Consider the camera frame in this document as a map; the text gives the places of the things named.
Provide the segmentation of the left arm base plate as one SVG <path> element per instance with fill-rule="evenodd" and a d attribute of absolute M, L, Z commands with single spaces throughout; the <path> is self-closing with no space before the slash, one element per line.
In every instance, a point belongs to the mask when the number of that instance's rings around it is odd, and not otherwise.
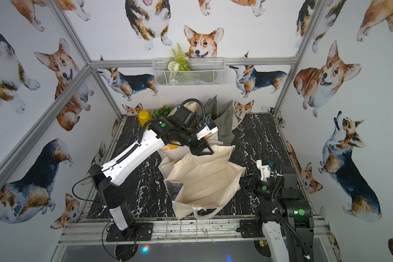
<path fill-rule="evenodd" d="M 106 242 L 150 241 L 153 226 L 153 223 L 135 223 L 132 227 L 121 231 L 116 225 L 111 225 L 108 229 Z"/>

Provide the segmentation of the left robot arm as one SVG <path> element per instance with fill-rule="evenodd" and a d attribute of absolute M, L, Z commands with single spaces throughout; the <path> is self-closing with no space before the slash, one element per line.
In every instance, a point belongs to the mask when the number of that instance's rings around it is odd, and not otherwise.
<path fill-rule="evenodd" d="M 91 179 L 99 196 L 110 211 L 114 224 L 121 232 L 134 230 L 135 220 L 127 204 L 127 193 L 121 188 L 129 175 L 149 156 L 175 141 L 187 146 L 196 156 L 211 155 L 213 150 L 205 139 L 208 134 L 218 132 L 217 125 L 205 120 L 196 131 L 185 127 L 185 123 L 169 116 L 149 120 L 142 127 L 138 139 L 120 155 L 89 169 Z"/>

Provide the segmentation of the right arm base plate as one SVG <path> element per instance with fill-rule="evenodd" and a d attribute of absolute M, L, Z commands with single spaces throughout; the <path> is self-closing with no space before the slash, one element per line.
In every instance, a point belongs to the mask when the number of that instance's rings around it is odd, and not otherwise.
<path fill-rule="evenodd" d="M 262 226 L 256 220 L 240 220 L 236 231 L 241 237 L 246 238 L 263 238 Z"/>

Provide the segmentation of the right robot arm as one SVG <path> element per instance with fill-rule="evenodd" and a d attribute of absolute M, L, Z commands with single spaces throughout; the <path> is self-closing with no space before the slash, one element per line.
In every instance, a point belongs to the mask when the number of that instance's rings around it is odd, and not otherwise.
<path fill-rule="evenodd" d="M 263 257 L 274 262 L 312 262 L 314 219 L 310 204 L 298 188 L 296 170 L 277 157 L 258 160 L 259 175 L 241 178 L 241 188 L 259 200 L 253 220 L 241 220 L 237 232 L 254 239 Z"/>

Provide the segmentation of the cream canvas bag with photo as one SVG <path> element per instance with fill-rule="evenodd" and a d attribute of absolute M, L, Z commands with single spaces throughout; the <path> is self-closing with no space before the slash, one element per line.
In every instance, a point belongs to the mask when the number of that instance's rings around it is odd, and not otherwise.
<path fill-rule="evenodd" d="M 240 190 L 246 168 L 229 161 L 235 146 L 216 146 L 205 156 L 186 154 L 164 180 L 176 219 L 215 217 Z"/>

